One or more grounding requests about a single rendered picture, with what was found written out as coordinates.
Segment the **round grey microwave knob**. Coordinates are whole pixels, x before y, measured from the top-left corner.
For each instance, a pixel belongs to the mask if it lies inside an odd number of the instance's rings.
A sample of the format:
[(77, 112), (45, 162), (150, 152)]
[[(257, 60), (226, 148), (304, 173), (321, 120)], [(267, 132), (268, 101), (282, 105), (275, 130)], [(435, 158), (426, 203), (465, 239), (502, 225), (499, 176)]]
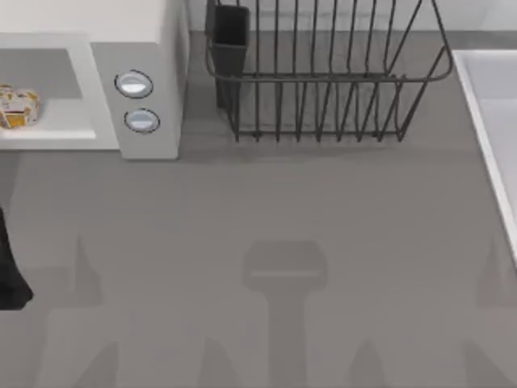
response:
[(153, 92), (152, 79), (138, 70), (117, 74), (114, 83), (118, 92), (130, 99), (143, 99)]
[(152, 133), (156, 131), (161, 124), (159, 116), (146, 108), (140, 108), (124, 115), (125, 125), (135, 133)]

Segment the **dark grey utensil holder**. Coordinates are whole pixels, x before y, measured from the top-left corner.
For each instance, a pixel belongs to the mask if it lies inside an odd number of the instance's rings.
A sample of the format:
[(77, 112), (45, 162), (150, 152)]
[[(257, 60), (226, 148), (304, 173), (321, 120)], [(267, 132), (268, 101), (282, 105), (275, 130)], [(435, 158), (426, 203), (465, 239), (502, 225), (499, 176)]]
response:
[(213, 63), (216, 106), (230, 107), (233, 85), (240, 86), (250, 37), (250, 10), (246, 6), (224, 5), (207, 0), (205, 35)]

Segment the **pale microwave oven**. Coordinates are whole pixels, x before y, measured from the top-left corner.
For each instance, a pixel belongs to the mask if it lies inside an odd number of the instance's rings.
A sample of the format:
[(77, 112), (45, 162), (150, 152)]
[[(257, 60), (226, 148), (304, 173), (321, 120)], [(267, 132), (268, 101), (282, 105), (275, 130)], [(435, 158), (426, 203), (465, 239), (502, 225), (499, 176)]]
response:
[[(0, 151), (117, 150), (128, 160), (175, 159), (187, 89), (185, 0), (0, 0), (0, 85), (32, 89), (31, 126), (0, 127)], [(153, 92), (124, 97), (117, 74), (141, 71)], [(126, 112), (161, 121), (135, 133)]]

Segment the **yellow and white food package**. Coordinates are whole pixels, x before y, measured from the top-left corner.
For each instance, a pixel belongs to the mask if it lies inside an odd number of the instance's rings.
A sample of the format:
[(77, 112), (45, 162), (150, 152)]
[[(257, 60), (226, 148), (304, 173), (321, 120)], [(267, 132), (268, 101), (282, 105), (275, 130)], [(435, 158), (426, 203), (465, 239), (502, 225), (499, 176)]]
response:
[(0, 85), (0, 127), (17, 129), (34, 125), (40, 115), (40, 97), (32, 89)]

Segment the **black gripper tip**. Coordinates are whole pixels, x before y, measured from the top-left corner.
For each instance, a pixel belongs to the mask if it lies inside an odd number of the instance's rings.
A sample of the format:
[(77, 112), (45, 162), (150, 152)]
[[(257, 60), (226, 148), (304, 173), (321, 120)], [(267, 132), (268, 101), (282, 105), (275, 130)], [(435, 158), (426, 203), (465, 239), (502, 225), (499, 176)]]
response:
[(0, 207), (0, 311), (23, 310), (33, 297), (32, 288), (15, 262), (4, 212)]

